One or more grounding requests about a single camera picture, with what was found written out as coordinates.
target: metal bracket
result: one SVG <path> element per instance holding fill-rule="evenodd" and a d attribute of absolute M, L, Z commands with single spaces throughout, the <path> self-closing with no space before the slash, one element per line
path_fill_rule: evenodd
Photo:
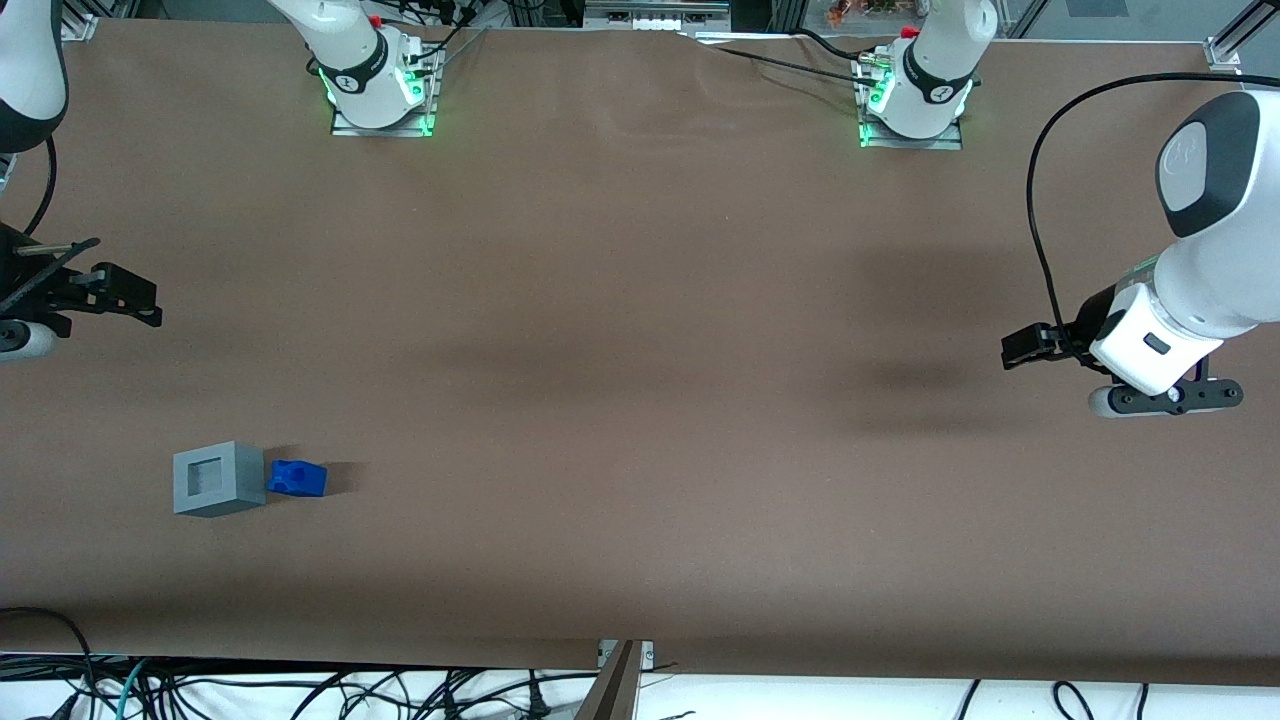
<path fill-rule="evenodd" d="M 17 164 L 17 152 L 0 152 L 0 195 L 9 187 L 9 178 L 13 177 L 13 168 Z"/>
<path fill-rule="evenodd" d="M 1014 20 L 1011 26 L 1009 23 L 1012 18 L 1010 17 L 1009 6 L 1005 5 L 1005 27 L 1009 28 L 1005 37 L 1015 40 L 1025 38 L 1030 33 L 1032 26 L 1034 26 L 1036 20 L 1038 20 L 1044 13 L 1044 8 L 1048 6 L 1048 3 L 1050 0 L 1032 0 L 1030 4 L 1027 5 L 1027 9 L 1023 10 L 1021 17 L 1019 17 L 1018 20 Z"/>
<path fill-rule="evenodd" d="M 613 644 L 605 650 L 604 643 L 608 642 Z M 586 693 L 573 720 L 632 720 L 640 691 L 640 670 L 646 655 L 649 662 L 653 662 L 653 643 L 603 641 L 599 652 L 604 659 L 604 669 L 595 676 L 591 691 Z"/>
<path fill-rule="evenodd" d="M 888 60 L 888 46 L 881 45 L 874 53 L 864 53 L 858 60 L 850 61 L 854 77 L 872 78 L 877 86 L 868 87 L 858 85 L 854 88 L 854 101 L 858 105 L 858 142 L 863 147 L 899 147 L 908 150 L 960 150 L 964 141 L 960 135 L 960 118 L 951 120 L 947 129 L 937 137 L 916 140 L 902 137 L 890 129 L 879 115 L 870 110 L 870 105 L 879 100 L 879 92 L 884 91 L 887 83 L 892 82 L 891 61 Z"/>
<path fill-rule="evenodd" d="M 604 664 L 613 656 L 613 650 L 620 641 L 600 641 L 595 651 L 595 666 L 604 667 Z M 653 641 L 640 641 L 640 669 L 653 670 Z"/>
<path fill-rule="evenodd" d="M 1143 418 L 1151 415 L 1189 415 L 1216 413 L 1244 402 L 1244 388 L 1226 378 L 1211 378 L 1208 357 L 1196 364 L 1196 374 L 1183 378 L 1169 392 L 1148 397 L 1119 378 L 1116 384 L 1100 387 L 1089 396 L 1089 406 L 1102 418 Z"/>
<path fill-rule="evenodd" d="M 1280 0 L 1253 0 L 1221 32 L 1204 41 L 1204 59 L 1215 73 L 1240 73 L 1240 49 L 1280 12 Z"/>
<path fill-rule="evenodd" d="M 421 45 L 412 49 L 412 51 L 415 54 L 421 53 Z M 406 87 L 408 87 L 410 92 L 421 92 L 424 100 L 403 118 L 384 128 L 362 128 L 352 124 L 338 111 L 338 106 L 330 95 L 329 104 L 334 106 L 334 110 L 329 132 L 338 137 L 431 137 L 435 135 L 435 113 L 440 108 L 440 78 L 444 74 L 447 53 L 442 47 L 433 53 L 430 58 L 406 65 L 406 70 L 415 74 L 421 73 L 421 78 L 410 81 Z"/>

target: black cable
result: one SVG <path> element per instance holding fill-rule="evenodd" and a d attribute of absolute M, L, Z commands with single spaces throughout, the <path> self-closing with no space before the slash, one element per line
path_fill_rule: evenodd
<path fill-rule="evenodd" d="M 778 65 L 781 68 L 791 68 L 792 70 L 800 70 L 800 72 L 805 72 L 805 73 L 813 73 L 815 76 L 832 77 L 832 78 L 836 78 L 836 79 L 842 79 L 842 81 L 846 81 L 846 82 L 851 82 L 854 85 L 867 85 L 867 86 L 876 85 L 876 81 L 873 81 L 872 78 L 859 78 L 859 77 L 854 77 L 854 76 L 846 76 L 846 74 L 841 74 L 841 73 L 833 73 L 833 72 L 829 72 L 829 70 L 819 70 L 818 68 L 810 68 L 808 65 L 797 65 L 795 63 L 787 63 L 786 60 L 777 60 L 774 58 L 765 58 L 764 55 L 756 55 L 754 53 L 744 53 L 741 50 L 733 50 L 732 47 L 722 47 L 719 45 L 712 45 L 712 47 L 714 47 L 716 50 L 719 50 L 721 53 L 728 53 L 730 55 L 737 55 L 739 58 L 748 58 L 748 59 L 751 59 L 751 60 L 759 60 L 762 63 L 769 63 L 771 65 Z"/>
<path fill-rule="evenodd" d="M 449 31 L 449 35 L 444 36 L 444 40 L 436 44 L 435 47 L 428 50 L 426 53 L 422 53 L 421 55 L 411 55 L 408 61 L 417 63 L 419 60 L 424 60 L 426 58 L 430 58 L 431 55 L 435 55 L 440 50 L 444 50 L 444 46 L 448 45 L 451 40 L 453 40 L 453 36 L 457 35 L 465 27 L 467 27 L 465 23 L 458 23 L 453 26 L 453 29 Z"/>
<path fill-rule="evenodd" d="M 1062 322 L 1062 309 L 1057 301 L 1057 291 L 1053 288 L 1053 272 L 1050 270 L 1048 259 L 1044 256 L 1044 245 L 1041 242 L 1039 227 L 1036 224 L 1036 167 L 1039 163 L 1041 149 L 1044 146 L 1044 140 L 1048 138 L 1048 133 L 1053 129 L 1053 126 L 1062 119 L 1064 115 L 1070 113 L 1082 102 L 1102 95 L 1103 92 L 1110 92 L 1120 87 L 1128 87 L 1130 85 L 1142 85 L 1147 82 L 1171 82 L 1171 81 L 1194 81 L 1194 82 L 1231 82 L 1231 83 L 1252 83 L 1261 85 L 1265 87 L 1280 87 L 1280 78 L 1266 77 L 1266 76 L 1222 76 L 1213 73 L 1149 73 L 1142 76 L 1132 76 L 1112 81 L 1108 83 L 1100 85 L 1092 90 L 1082 92 L 1071 99 L 1070 102 L 1062 105 L 1053 117 L 1044 123 L 1044 128 L 1041 129 L 1039 137 L 1036 138 L 1036 146 L 1032 149 L 1030 161 L 1027 164 L 1027 224 L 1030 227 L 1032 243 L 1036 245 L 1036 256 L 1039 258 L 1041 272 L 1044 274 L 1044 290 L 1048 292 L 1048 304 L 1053 310 L 1053 324 L 1057 328 L 1059 337 L 1066 351 L 1075 357 L 1080 365 L 1085 368 L 1092 368 L 1096 363 L 1091 363 L 1084 357 L 1080 350 L 1075 346 L 1075 342 L 1066 334 L 1066 323 Z"/>
<path fill-rule="evenodd" d="M 381 5 L 384 8 L 393 9 L 397 13 L 399 13 L 401 17 L 404 17 L 404 13 L 413 13 L 413 17 L 417 18 L 417 22 L 421 23 L 424 27 L 426 27 L 426 18 L 422 17 L 422 12 L 419 8 L 413 8 L 412 5 L 410 5 L 406 0 L 372 0 L 372 3 L 375 5 Z M 436 19 L 443 22 L 443 18 L 440 18 L 439 15 L 431 15 L 430 13 L 428 13 L 426 17 L 435 17 Z"/>
<path fill-rule="evenodd" d="M 1147 693 L 1151 692 L 1151 683 L 1143 683 L 1138 688 L 1138 710 L 1133 714 L 1134 720 L 1142 720 L 1142 715 L 1147 712 Z"/>
<path fill-rule="evenodd" d="M 54 151 L 54 145 L 52 143 L 54 143 L 54 137 L 50 136 L 49 137 L 49 152 L 50 152 L 50 165 L 49 165 L 50 172 L 49 172 L 49 178 L 50 178 L 50 182 L 49 182 L 47 190 L 45 191 L 46 199 L 52 196 L 52 187 L 54 187 L 54 182 L 52 181 L 56 177 L 56 168 L 58 168 L 56 154 Z M 49 204 L 47 202 L 41 202 L 41 206 L 42 208 L 47 208 Z M 40 217 L 42 214 L 44 214 L 42 211 L 36 213 L 35 222 L 37 224 L 38 224 Z M 84 656 L 84 684 L 88 687 L 88 691 L 90 691 L 90 693 L 88 693 L 88 697 L 90 697 L 90 700 L 88 700 L 88 716 L 92 717 L 93 716 L 93 703 L 97 701 L 97 680 L 93 678 L 93 653 L 92 653 L 92 651 L 90 651 L 90 648 L 88 648 L 88 641 L 84 639 L 84 633 L 81 632 L 79 626 L 76 625 L 76 623 L 73 623 L 70 618 L 63 615 L 61 612 L 58 612 L 56 610 L 49 610 L 47 607 L 31 607 L 31 606 L 0 607 L 0 618 L 3 618 L 5 615 L 37 615 L 37 616 L 41 616 L 41 618 L 51 618 L 54 620 L 58 620 L 63 625 L 65 625 L 67 629 L 69 629 L 72 632 L 72 634 L 76 635 L 76 643 L 79 644 L 81 653 Z M 115 711 L 115 707 L 111 706 L 111 703 L 108 703 L 108 707 L 111 707 L 113 712 Z"/>
<path fill-rule="evenodd" d="M 289 720 L 298 720 L 298 716 L 302 715 L 302 711 L 306 710 L 308 705 L 315 702 L 315 700 L 320 697 L 320 693 L 337 685 L 338 683 L 342 682 L 343 678 L 346 678 L 349 674 L 351 673 L 347 673 L 346 670 L 339 670 L 333 675 L 330 675 L 328 680 L 312 688 L 311 692 L 307 693 L 307 697 L 302 698 L 302 702 L 298 703 L 298 707 L 293 711 L 293 715 L 289 715 Z"/>
<path fill-rule="evenodd" d="M 45 149 L 49 151 L 49 178 L 45 181 L 45 195 L 40 199 L 40 206 L 36 208 L 36 214 L 31 217 L 31 222 L 27 223 L 27 229 L 22 231 L 22 234 L 31 236 L 40 227 L 40 220 L 45 219 L 45 213 L 49 211 L 49 204 L 54 201 L 54 188 L 58 187 L 58 147 L 54 146 L 54 136 L 49 136 L 45 140 Z"/>
<path fill-rule="evenodd" d="M 543 678 L 539 678 L 538 682 L 539 683 L 554 683 L 556 680 L 582 680 L 582 679 L 586 679 L 586 678 L 595 678 L 595 676 L 596 676 L 596 673 L 566 673 L 563 675 L 543 676 Z M 530 685 L 530 682 L 525 680 L 522 683 L 515 683 L 515 684 L 507 685 L 504 688 L 498 688 L 495 691 L 488 692 L 488 693 L 485 693 L 485 694 L 483 694 L 483 696 L 480 696 L 477 698 L 463 701 L 462 703 L 458 705 L 458 712 L 466 712 L 467 710 L 470 710 L 470 708 L 472 708 L 472 707 L 475 707 L 475 706 L 477 706 L 480 703 L 490 702 L 490 701 L 498 698 L 498 696 L 507 694 L 511 691 L 518 691 L 521 688 L 527 688 L 529 685 Z"/>
<path fill-rule="evenodd" d="M 1068 683 L 1066 680 L 1059 680 L 1053 683 L 1053 706 L 1057 707 L 1059 714 L 1061 714 L 1062 717 L 1065 717 L 1066 720 L 1076 720 L 1074 715 L 1071 715 L 1070 712 L 1066 711 L 1065 707 L 1062 707 L 1062 697 L 1059 694 L 1062 692 L 1062 688 L 1066 688 L 1075 694 L 1075 700 L 1079 701 L 1080 707 L 1084 708 L 1084 716 L 1088 717 L 1088 720 L 1093 720 L 1093 710 L 1089 708 L 1088 702 L 1084 702 L 1084 696 L 1080 694 L 1080 691 L 1075 685 Z"/>
<path fill-rule="evenodd" d="M 5 297 L 4 300 L 0 300 L 0 318 L 3 318 L 5 313 L 12 310 L 14 305 L 22 301 L 22 299 L 26 297 L 32 290 L 38 287 L 40 283 L 47 281 L 54 275 L 54 273 L 67 266 L 67 263 L 70 263 L 81 252 L 84 252 L 86 250 L 90 250 L 92 247 L 97 247 L 100 242 L 102 241 L 96 237 L 91 237 L 81 242 L 73 242 L 70 250 L 59 255 L 56 260 L 45 265 L 36 274 L 27 278 L 27 282 L 18 286 L 18 290 L 10 292 L 9 296 Z"/>
<path fill-rule="evenodd" d="M 982 678 L 969 683 L 969 689 L 965 691 L 964 700 L 960 701 L 960 712 L 956 714 L 956 720 L 964 720 L 965 715 L 969 715 L 969 703 L 973 702 L 973 696 L 978 692 L 979 683 L 982 683 Z"/>
<path fill-rule="evenodd" d="M 872 51 L 872 50 L 876 49 L 873 46 L 873 47 L 869 47 L 867 50 L 859 50 L 858 53 L 847 53 L 845 50 L 841 50 L 840 47 L 836 47 L 831 42 L 827 42 L 826 37 L 818 35 L 817 32 L 814 32 L 814 31 L 812 31 L 812 29 L 809 29 L 806 27 L 797 27 L 795 29 L 787 31 L 787 35 L 803 35 L 803 36 L 813 40 L 818 45 L 820 45 L 822 49 L 826 50 L 827 53 L 831 53 L 832 55 L 835 55 L 837 58 L 844 58 L 845 60 L 856 60 L 858 56 L 861 55 L 863 53 L 869 53 L 869 51 Z"/>

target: gray square block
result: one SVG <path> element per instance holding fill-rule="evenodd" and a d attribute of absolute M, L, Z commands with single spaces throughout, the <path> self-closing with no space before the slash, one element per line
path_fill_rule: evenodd
<path fill-rule="evenodd" d="M 224 442 L 173 456 L 173 511 L 216 518 L 266 502 L 262 451 Z"/>

